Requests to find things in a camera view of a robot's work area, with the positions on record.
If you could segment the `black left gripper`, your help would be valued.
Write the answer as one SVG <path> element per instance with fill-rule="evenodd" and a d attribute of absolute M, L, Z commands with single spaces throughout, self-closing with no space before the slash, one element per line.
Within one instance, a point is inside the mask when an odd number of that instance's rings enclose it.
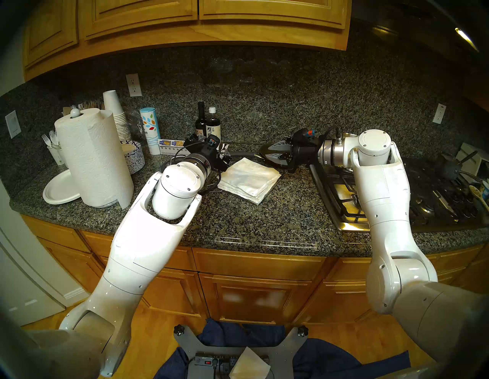
<path fill-rule="evenodd" d="M 211 134 L 205 138 L 193 134 L 187 138 L 183 146 L 190 153 L 190 158 L 201 164 L 205 171 L 226 171 L 231 161 L 230 153 L 220 154 L 221 140 Z"/>

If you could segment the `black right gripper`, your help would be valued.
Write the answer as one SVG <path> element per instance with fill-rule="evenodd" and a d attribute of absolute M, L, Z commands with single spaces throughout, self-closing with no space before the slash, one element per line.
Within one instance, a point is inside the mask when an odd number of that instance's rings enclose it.
<path fill-rule="evenodd" d="M 262 158 L 273 167 L 295 171 L 299 165 L 317 161 L 317 152 L 324 142 L 324 134 L 302 128 L 287 139 L 260 147 Z"/>

